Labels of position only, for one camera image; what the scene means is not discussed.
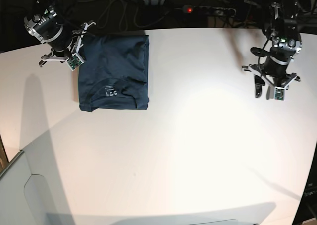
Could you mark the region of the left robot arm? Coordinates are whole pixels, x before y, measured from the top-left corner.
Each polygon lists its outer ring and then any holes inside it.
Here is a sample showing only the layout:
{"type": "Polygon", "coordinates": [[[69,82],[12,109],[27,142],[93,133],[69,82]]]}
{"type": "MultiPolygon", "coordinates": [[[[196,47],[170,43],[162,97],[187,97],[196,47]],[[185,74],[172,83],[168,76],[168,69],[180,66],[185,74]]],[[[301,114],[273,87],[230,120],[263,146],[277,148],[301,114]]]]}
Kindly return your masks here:
{"type": "Polygon", "coordinates": [[[289,64],[302,49],[297,15],[297,0],[271,1],[270,24],[264,30],[266,42],[261,48],[250,48],[258,62],[242,66],[243,71],[253,74],[255,98],[261,97],[262,87],[267,85],[266,98],[283,101],[290,84],[301,81],[298,74],[287,73],[289,64]]]}

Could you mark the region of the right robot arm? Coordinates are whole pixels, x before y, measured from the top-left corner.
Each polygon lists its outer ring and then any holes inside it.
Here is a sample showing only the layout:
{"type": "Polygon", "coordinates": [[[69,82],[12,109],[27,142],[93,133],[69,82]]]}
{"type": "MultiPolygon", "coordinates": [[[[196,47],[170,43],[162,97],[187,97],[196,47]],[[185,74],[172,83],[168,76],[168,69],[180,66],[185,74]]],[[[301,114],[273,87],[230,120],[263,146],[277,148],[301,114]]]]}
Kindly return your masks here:
{"type": "Polygon", "coordinates": [[[92,35],[88,29],[96,22],[80,26],[68,20],[61,9],[60,0],[35,0],[32,13],[24,18],[24,27],[41,44],[48,44],[50,52],[41,56],[39,67],[48,62],[65,63],[74,71],[85,62],[81,53],[83,37],[92,35]]]}

